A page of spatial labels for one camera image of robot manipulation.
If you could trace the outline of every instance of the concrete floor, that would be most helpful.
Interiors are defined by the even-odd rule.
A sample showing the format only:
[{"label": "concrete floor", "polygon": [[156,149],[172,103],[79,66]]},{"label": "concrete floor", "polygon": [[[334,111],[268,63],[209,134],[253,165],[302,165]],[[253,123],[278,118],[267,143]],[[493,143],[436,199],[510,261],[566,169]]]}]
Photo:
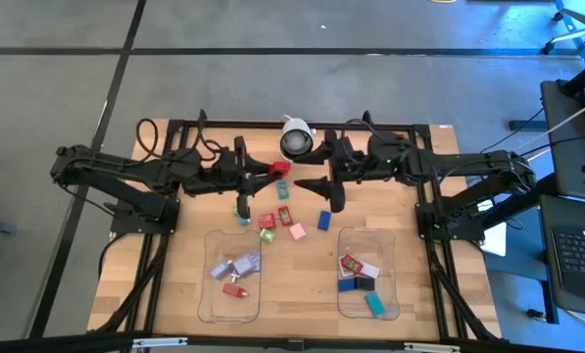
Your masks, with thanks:
[{"label": "concrete floor", "polygon": [[[122,47],[135,5],[0,0],[0,46]],[[524,2],[158,0],[147,4],[135,46],[539,48],[566,31],[550,21],[555,11],[551,3]],[[89,143],[117,60],[0,56],[0,219],[19,229],[0,234],[0,339],[24,335],[70,203],[48,176],[54,151]],[[128,155],[141,118],[194,118],[203,108],[211,119],[289,114],[326,122],[369,109],[378,122],[455,125],[461,150],[474,152],[508,133],[507,120],[539,109],[540,81],[583,67],[565,57],[131,57],[103,151]],[[532,136],[521,133],[500,147]],[[109,223],[85,207],[48,335],[85,330]],[[505,338],[585,349],[585,327],[574,319],[548,327],[516,309],[541,300],[537,284],[490,279]]]}]

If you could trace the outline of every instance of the wooden platform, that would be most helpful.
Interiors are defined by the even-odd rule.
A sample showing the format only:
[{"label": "wooden platform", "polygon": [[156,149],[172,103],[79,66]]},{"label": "wooden platform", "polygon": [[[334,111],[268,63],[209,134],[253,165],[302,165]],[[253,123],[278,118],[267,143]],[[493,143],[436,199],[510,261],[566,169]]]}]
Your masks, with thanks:
[{"label": "wooden platform", "polygon": [[[167,121],[157,121],[160,131]],[[436,153],[457,153],[451,126],[432,126]],[[243,135],[248,152],[263,162],[280,160],[277,129],[208,128],[206,138],[232,146],[236,135]],[[355,147],[366,149],[365,131],[347,133]],[[190,139],[195,133],[190,131]],[[145,143],[152,144],[152,129],[144,129]],[[163,140],[159,143],[161,150]],[[143,157],[135,145],[133,158]],[[272,244],[263,244],[260,315],[249,324],[207,324],[199,320],[204,264],[204,236],[214,229],[238,230],[231,215],[235,193],[190,198],[181,194],[182,206],[176,233],[171,237],[164,269],[154,333],[206,334],[261,337],[420,339],[438,338],[433,296],[424,244],[417,237],[414,203],[415,188],[397,182],[346,184],[347,202],[342,213],[334,214],[331,229],[317,230],[320,210],[328,203],[310,191],[296,187],[294,179],[322,177],[327,167],[294,165],[286,178],[290,199],[278,200],[274,184],[249,199],[254,218],[287,205],[295,222],[305,226],[308,239],[294,242],[287,228],[278,224]],[[442,184],[444,195],[465,188],[463,177],[449,177]],[[397,299],[401,315],[394,321],[347,319],[337,307],[336,256],[338,231],[342,227],[389,228],[395,236],[394,266]],[[259,231],[256,220],[249,225]],[[128,235],[108,252],[102,278],[89,320],[89,328],[104,324],[130,291],[139,259],[142,235]],[[485,326],[500,334],[482,255],[467,242],[453,242],[460,289],[465,300]],[[141,302],[137,328],[143,326],[147,293]],[[451,301],[445,293],[450,332],[455,335]]]}]

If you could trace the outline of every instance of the clear plastic bin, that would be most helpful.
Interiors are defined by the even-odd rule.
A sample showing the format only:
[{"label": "clear plastic bin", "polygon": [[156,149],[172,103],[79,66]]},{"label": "clear plastic bin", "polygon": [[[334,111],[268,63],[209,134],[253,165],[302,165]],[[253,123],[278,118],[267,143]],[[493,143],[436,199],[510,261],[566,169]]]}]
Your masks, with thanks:
[{"label": "clear plastic bin", "polygon": [[[260,254],[260,271],[251,272],[245,277],[231,282],[230,271],[220,279],[212,276],[212,270],[228,260],[236,260],[248,253]],[[198,317],[204,323],[250,323],[260,314],[260,289],[262,242],[254,230],[242,233],[226,233],[222,230],[210,231],[205,236],[205,267],[203,288]],[[225,283],[242,287],[248,296],[238,298],[222,292]]]},{"label": "clear plastic bin", "polygon": [[375,317],[366,304],[365,290],[338,292],[338,310],[347,318],[395,320],[401,309],[397,301],[394,271],[394,234],[388,229],[345,227],[338,235],[337,279],[343,279],[339,261],[345,255],[379,268],[374,291],[379,295],[385,312]]}]

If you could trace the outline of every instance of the laptop keyboard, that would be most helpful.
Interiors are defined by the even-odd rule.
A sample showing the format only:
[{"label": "laptop keyboard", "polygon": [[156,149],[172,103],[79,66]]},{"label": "laptop keyboard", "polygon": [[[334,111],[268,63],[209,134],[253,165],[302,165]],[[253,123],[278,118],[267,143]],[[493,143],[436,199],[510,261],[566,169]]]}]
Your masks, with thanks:
[{"label": "laptop keyboard", "polygon": [[562,271],[585,275],[585,234],[583,232],[554,234]]}]

